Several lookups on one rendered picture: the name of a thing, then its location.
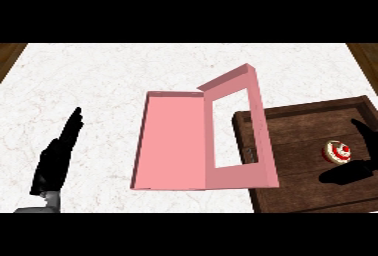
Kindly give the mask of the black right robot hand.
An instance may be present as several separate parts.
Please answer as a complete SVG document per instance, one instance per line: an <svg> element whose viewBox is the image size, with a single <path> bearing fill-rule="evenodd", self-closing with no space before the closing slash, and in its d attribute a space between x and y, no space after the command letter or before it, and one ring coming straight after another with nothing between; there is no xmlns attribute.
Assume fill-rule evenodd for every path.
<svg viewBox="0 0 378 256"><path fill-rule="evenodd" d="M378 170L378 131L374 131L359 120L351 120L359 133L365 140L369 153L368 160L353 160L338 167L329 169L319 175L322 183L334 183L338 185L350 184L362 179L374 176Z"/></svg>

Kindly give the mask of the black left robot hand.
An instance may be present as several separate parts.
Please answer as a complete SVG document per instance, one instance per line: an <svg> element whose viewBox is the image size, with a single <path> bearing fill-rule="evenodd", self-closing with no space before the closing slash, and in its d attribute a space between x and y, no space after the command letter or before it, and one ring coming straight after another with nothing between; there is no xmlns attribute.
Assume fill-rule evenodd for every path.
<svg viewBox="0 0 378 256"><path fill-rule="evenodd" d="M61 136L52 140L41 151L40 161L34 172L30 194L38 196L43 192L62 189L71 153L83 128L81 108L77 107L65 123Z"/></svg>

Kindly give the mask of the red and white cupcake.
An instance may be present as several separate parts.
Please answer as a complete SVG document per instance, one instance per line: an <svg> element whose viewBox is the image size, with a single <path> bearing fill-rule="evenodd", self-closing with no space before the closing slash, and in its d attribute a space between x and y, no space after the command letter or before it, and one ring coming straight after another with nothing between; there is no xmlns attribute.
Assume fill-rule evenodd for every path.
<svg viewBox="0 0 378 256"><path fill-rule="evenodd" d="M350 147L341 141L329 140L322 148L322 156L328 162L343 165L351 160Z"/></svg>

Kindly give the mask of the dark brown wooden tray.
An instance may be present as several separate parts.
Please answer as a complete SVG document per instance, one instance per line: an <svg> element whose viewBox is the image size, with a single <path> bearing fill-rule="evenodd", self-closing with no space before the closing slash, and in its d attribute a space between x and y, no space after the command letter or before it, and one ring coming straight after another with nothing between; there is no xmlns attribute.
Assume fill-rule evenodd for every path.
<svg viewBox="0 0 378 256"><path fill-rule="evenodd" d="M378 131L378 109L368 97L298 104L264 110L279 186L250 191L257 213L378 211L378 171L347 185L319 182L335 167L322 156L328 141L347 144L354 160L369 158L363 137L350 120Z"/></svg>

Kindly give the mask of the pink box lid with window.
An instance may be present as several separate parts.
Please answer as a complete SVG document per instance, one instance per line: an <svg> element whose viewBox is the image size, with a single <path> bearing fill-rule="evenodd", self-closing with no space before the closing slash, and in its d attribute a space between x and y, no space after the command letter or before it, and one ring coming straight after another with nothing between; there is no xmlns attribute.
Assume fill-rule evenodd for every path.
<svg viewBox="0 0 378 256"><path fill-rule="evenodd" d="M255 69L244 64L208 83L198 87L204 92L204 127L205 127L205 188L278 188L275 158L260 96ZM258 161L250 164L216 167L213 102L232 93L247 90L250 101L251 130Z"/></svg>

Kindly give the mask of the pink cardboard box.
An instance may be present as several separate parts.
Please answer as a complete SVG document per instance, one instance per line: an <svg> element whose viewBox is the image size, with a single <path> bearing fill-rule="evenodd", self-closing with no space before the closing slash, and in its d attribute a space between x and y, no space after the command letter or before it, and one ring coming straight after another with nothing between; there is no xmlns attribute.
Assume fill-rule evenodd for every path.
<svg viewBox="0 0 378 256"><path fill-rule="evenodd" d="M131 188L205 188L202 93L148 93Z"/></svg>

